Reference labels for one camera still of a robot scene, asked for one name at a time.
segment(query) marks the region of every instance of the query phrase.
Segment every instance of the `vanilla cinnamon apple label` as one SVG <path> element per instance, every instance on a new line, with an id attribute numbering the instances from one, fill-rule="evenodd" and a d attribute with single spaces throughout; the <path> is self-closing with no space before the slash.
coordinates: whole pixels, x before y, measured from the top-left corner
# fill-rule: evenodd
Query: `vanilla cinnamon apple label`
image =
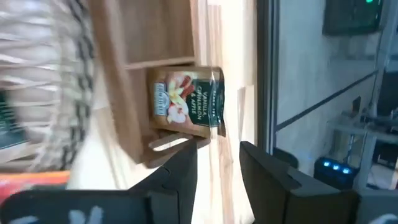
<path id="1" fill-rule="evenodd" d="M 149 72 L 156 128 L 209 137 L 223 125 L 224 80 L 220 68 L 165 67 Z"/>

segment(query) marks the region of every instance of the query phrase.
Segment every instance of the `wooden box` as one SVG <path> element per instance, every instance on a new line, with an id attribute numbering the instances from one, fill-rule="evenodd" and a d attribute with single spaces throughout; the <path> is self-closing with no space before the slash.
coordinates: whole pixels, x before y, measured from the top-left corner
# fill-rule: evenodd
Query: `wooden box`
<path id="1" fill-rule="evenodd" d="M 146 85 L 148 68 L 195 63 L 190 0 L 88 4 L 118 141 L 135 162 L 156 167 L 194 138 L 150 127 Z"/>

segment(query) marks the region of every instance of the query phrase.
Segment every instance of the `tea bag packet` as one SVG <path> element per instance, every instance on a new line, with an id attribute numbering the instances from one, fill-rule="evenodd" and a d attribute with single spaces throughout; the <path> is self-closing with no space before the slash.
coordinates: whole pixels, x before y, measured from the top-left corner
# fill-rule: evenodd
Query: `tea bag packet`
<path id="1" fill-rule="evenodd" d="M 11 157 L 24 150 L 29 141 L 6 97 L 6 92 L 0 90 L 0 163 L 16 159 Z"/>
<path id="2" fill-rule="evenodd" d="M 223 129 L 224 77 L 220 68 L 153 68 L 147 83 L 154 128 L 204 138 L 211 137 L 212 128 Z"/>

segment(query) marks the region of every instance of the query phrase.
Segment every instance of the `orange object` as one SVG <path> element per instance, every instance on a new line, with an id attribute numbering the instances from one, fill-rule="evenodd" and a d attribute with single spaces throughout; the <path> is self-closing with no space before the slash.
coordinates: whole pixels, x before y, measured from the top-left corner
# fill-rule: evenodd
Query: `orange object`
<path id="1" fill-rule="evenodd" d="M 36 185 L 62 185 L 68 179 L 69 171 L 0 174 L 0 203 L 21 190 L 29 190 Z"/>

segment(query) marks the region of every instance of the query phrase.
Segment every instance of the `wicker basket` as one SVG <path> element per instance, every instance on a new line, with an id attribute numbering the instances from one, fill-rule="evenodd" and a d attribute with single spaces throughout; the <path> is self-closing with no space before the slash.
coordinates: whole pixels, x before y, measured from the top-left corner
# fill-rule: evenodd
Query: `wicker basket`
<path id="1" fill-rule="evenodd" d="M 0 1 L 0 84 L 27 139 L 0 172 L 65 170 L 86 136 L 93 45 L 80 0 Z"/>

